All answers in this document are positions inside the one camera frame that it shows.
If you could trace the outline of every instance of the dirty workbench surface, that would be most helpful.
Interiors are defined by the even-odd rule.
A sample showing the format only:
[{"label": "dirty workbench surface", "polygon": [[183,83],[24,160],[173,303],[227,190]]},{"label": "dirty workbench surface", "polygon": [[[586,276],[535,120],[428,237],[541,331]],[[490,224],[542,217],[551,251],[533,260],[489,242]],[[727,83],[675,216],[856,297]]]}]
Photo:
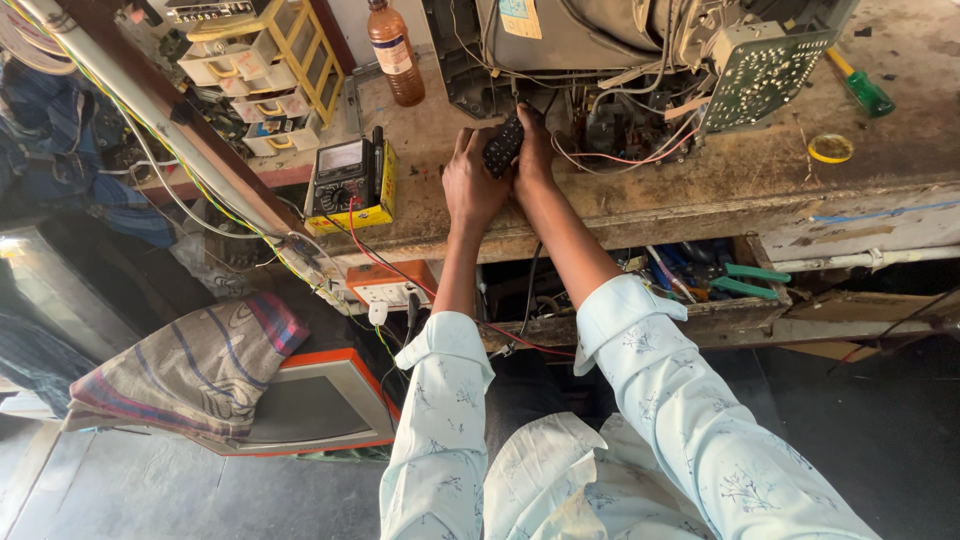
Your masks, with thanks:
[{"label": "dirty workbench surface", "polygon": [[[866,26],[873,27],[872,37],[853,36]],[[862,0],[837,48],[896,102],[889,116],[867,118],[824,58],[810,77],[813,86],[778,110],[769,129],[709,136],[684,163],[644,165],[615,176],[577,172],[559,157],[556,180],[608,249],[762,232],[818,211],[870,211],[856,208],[855,201],[864,197],[897,199],[902,192],[909,199],[918,191],[952,191],[960,186],[957,28],[960,9],[947,0]],[[396,221],[359,230],[358,236],[393,260],[443,257],[449,221],[439,165],[448,161],[460,128],[498,122],[472,121],[450,106],[433,57],[420,66],[427,97],[411,109],[393,104],[383,78],[360,86],[366,129],[384,127],[396,146],[400,175]],[[884,74],[897,78],[884,81]],[[562,108],[556,112],[563,114]],[[342,108],[338,115],[324,132],[324,145],[355,137],[343,133]],[[566,131],[556,114],[548,127]],[[853,158],[840,164],[810,160],[804,142],[831,133],[853,142]],[[254,159],[251,166],[268,185],[302,183],[313,152],[301,154]],[[411,165],[426,174],[408,176]],[[363,260],[345,235],[329,236],[325,243],[331,255],[348,263]],[[491,225],[480,261],[528,258],[536,243],[518,207],[510,205]]]}]

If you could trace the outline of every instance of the circuit board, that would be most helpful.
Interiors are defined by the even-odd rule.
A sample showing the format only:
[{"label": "circuit board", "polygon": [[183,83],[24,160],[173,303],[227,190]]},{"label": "circuit board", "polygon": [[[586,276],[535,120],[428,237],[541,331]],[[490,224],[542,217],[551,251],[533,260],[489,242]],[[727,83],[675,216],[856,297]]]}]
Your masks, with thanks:
[{"label": "circuit board", "polygon": [[704,117],[708,133],[749,126],[797,97],[835,30],[735,44]]}]

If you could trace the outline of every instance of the floor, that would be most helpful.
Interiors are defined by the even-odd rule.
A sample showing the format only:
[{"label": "floor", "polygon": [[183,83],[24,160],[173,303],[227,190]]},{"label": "floor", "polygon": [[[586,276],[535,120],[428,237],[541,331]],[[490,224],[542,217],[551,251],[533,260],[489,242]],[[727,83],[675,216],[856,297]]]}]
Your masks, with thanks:
[{"label": "floor", "polygon": [[[782,349],[706,354],[757,421],[797,448],[884,539],[960,528],[957,343],[844,366]],[[31,424],[0,417],[7,452]],[[60,437],[9,540],[368,539],[382,464],[222,458],[124,432]]]}]

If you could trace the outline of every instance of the wooden workbench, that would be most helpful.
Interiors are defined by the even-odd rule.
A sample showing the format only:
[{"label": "wooden workbench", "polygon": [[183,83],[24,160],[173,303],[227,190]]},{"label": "wooden workbench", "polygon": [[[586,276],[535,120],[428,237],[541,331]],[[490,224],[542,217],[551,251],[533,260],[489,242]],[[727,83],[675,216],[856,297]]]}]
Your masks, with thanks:
[{"label": "wooden workbench", "polygon": [[[872,37],[853,31],[873,27]],[[683,163],[644,165],[630,173],[594,176],[554,161],[557,182],[605,248],[758,233],[773,261],[955,244],[960,241],[960,10],[950,2],[862,0],[837,47],[866,70],[897,103],[869,119],[821,61],[805,88],[773,115],[769,129],[712,135]],[[382,125],[400,159],[396,221],[358,235],[392,260],[442,259],[449,220],[439,166],[458,130],[476,122],[447,103],[432,57],[420,62],[426,99],[403,109],[383,78],[360,86],[364,123]],[[894,81],[884,81],[893,74]],[[343,111],[324,132],[324,145],[344,133]],[[548,119],[568,131],[563,108]],[[811,160],[805,142],[840,134],[855,145],[841,164]],[[270,186],[307,182],[313,153],[254,159]],[[409,175],[411,165],[425,174]],[[184,196],[196,196],[185,177]],[[157,186],[146,189],[163,200]],[[365,262],[348,237],[322,239],[342,262]],[[496,217],[480,261],[529,258],[537,244],[516,205]]]}]

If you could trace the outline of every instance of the white pipe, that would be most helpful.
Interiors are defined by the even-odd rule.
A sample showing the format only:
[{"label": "white pipe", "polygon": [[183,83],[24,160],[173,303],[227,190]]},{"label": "white pipe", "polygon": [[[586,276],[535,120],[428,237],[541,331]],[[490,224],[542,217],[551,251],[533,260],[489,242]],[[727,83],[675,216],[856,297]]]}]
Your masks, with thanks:
[{"label": "white pipe", "polygon": [[[265,233],[289,231],[289,227],[276,215],[264,215],[251,205],[246,197],[231,184],[190,140],[158,109],[149,96],[121,67],[106,54],[104,48],[94,41],[84,29],[64,13],[55,0],[17,0],[18,3],[39,21],[57,39],[70,49],[94,75],[124,103],[135,111],[154,131],[163,134],[167,144],[180,155],[180,158],[204,180],[217,195],[228,202],[244,217],[252,220],[252,225]],[[113,43],[112,46],[125,47],[127,43]]]},{"label": "white pipe", "polygon": [[895,262],[913,262],[915,260],[933,260],[938,258],[960,258],[960,246],[946,246],[942,248],[919,248],[915,250],[886,251],[873,249],[868,253],[856,255],[841,255],[837,257],[802,258],[799,260],[782,260],[774,262],[777,272],[791,273],[807,270],[826,270],[828,268],[851,268],[867,266],[878,268]]}]

